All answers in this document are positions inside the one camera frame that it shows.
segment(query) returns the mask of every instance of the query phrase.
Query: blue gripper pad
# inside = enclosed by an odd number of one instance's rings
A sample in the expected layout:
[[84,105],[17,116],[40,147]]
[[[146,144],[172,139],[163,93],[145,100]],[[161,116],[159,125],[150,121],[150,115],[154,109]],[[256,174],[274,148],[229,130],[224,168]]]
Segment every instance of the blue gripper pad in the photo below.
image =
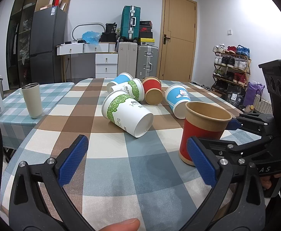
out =
[[61,163],[57,172],[57,180],[61,187],[70,183],[78,165],[88,150],[88,144],[88,138],[84,135],[79,135],[71,146],[64,149],[57,157],[58,163]]
[[214,187],[219,175],[217,157],[211,150],[206,149],[195,136],[188,138],[186,148],[204,183]]
[[226,130],[237,130],[241,127],[242,124],[237,119],[232,119],[230,122],[228,122]]

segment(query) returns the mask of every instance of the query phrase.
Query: teal suitcase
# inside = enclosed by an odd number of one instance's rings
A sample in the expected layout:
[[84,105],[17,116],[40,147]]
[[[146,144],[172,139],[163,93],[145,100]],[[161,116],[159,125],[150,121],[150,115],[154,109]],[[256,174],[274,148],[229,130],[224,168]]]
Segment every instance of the teal suitcase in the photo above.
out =
[[122,11],[120,41],[138,41],[140,7],[125,6]]

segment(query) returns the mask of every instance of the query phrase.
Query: standing red cup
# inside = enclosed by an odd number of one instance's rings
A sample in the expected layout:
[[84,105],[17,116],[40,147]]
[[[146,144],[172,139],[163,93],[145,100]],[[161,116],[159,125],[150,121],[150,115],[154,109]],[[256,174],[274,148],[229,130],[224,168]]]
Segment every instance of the standing red cup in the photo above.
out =
[[194,163],[186,150],[186,141],[192,136],[219,140],[232,115],[225,109],[205,102],[187,102],[179,156],[189,165]]
[[163,100],[162,85],[158,78],[150,76],[142,81],[145,100],[150,105],[158,105]]

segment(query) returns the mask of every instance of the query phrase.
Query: silver suitcase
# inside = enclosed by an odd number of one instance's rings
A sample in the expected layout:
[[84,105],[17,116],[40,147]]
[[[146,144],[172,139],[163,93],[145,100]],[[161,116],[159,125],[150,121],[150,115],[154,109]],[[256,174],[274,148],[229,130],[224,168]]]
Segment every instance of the silver suitcase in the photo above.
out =
[[137,43],[119,42],[117,75],[127,72],[135,77],[137,59]]
[[158,47],[140,45],[137,50],[136,78],[144,79],[156,76],[158,64]]

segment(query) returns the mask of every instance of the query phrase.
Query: blue checkered tablecloth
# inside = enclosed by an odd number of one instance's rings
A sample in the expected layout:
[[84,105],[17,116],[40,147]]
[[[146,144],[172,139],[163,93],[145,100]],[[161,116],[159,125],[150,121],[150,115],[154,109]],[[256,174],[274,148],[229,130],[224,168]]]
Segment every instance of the blue checkered tablecloth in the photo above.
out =
[[[40,85],[43,115],[50,111],[73,86],[72,82]],[[3,146],[17,149],[43,115],[37,119],[30,117],[23,95],[20,95],[20,89],[7,96],[3,103],[5,109],[0,114]]]
[[[20,161],[43,163],[69,147],[79,134],[89,139],[88,152],[64,189],[84,218],[99,230],[129,218],[138,218],[141,231],[178,231],[194,214],[210,191],[198,170],[178,155],[184,120],[169,105],[142,102],[154,114],[149,131],[134,138],[105,119],[101,113],[111,79],[86,79],[76,84],[28,134],[3,173],[0,202],[8,214],[10,193]],[[180,82],[161,81],[165,91]],[[239,111],[207,90],[190,83],[192,101],[221,106],[238,116]],[[222,140],[248,143],[260,136],[243,130],[224,131]],[[45,186],[40,189],[53,217]],[[229,189],[223,204],[229,202]]]

